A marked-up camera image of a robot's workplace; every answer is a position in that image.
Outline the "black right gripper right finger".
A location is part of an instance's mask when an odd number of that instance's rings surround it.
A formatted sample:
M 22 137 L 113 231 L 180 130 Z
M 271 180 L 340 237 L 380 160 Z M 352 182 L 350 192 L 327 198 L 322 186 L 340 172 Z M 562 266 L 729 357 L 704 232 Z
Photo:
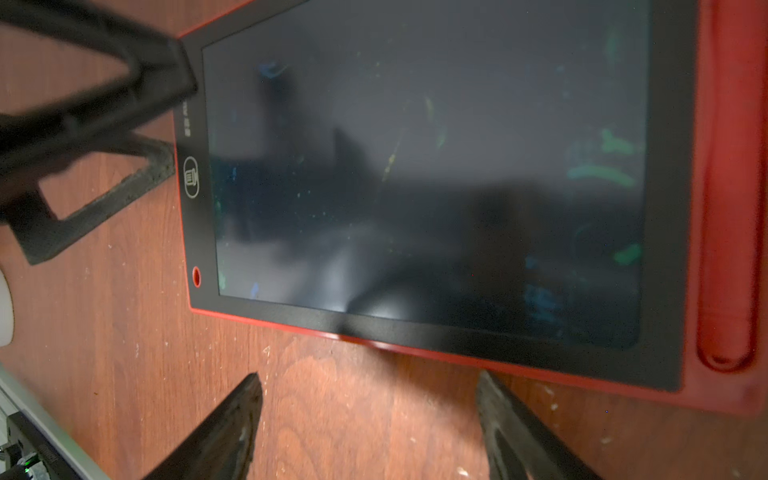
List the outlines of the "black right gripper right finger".
M 491 479 L 599 477 L 488 371 L 479 375 L 476 405 Z

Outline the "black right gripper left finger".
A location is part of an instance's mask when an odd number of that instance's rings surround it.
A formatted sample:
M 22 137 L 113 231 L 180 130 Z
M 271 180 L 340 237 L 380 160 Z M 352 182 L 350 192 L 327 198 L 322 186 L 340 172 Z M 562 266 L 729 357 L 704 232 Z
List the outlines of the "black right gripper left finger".
M 250 373 L 156 468 L 148 479 L 245 479 L 263 406 L 259 376 Z

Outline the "red tablet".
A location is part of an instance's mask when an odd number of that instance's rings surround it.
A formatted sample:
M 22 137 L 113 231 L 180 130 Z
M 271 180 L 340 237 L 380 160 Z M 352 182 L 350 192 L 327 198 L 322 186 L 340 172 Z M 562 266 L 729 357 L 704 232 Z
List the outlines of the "red tablet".
M 733 414 L 697 349 L 705 1 L 250 1 L 180 40 L 194 312 Z

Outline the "red stylus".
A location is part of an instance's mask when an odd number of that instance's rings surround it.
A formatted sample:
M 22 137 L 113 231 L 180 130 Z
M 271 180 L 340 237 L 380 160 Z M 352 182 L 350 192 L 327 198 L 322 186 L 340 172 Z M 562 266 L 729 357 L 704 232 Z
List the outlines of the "red stylus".
M 716 371 L 743 368 L 754 350 L 766 64 L 766 2 L 703 2 L 697 85 L 704 165 L 697 349 Z

